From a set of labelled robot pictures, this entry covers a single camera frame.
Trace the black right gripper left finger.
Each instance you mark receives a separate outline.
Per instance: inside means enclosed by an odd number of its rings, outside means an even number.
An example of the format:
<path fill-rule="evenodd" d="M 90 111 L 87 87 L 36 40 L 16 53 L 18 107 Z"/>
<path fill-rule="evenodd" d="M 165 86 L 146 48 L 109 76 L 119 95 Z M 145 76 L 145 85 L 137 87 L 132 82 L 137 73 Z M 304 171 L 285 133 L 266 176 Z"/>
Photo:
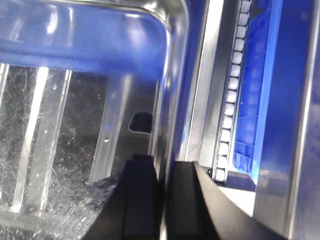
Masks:
<path fill-rule="evenodd" d="M 157 240 L 160 230 L 159 184 L 150 155 L 134 155 L 86 240 Z"/>

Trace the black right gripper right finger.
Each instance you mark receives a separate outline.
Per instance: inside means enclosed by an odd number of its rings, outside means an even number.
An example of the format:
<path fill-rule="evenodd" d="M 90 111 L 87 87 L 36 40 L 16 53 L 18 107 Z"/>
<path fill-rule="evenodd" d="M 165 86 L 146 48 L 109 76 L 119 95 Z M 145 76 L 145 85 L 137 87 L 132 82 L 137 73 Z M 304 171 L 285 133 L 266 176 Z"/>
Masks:
<path fill-rule="evenodd" d="M 166 208 L 169 240 L 282 240 L 248 216 L 211 180 L 197 162 L 176 161 Z"/>

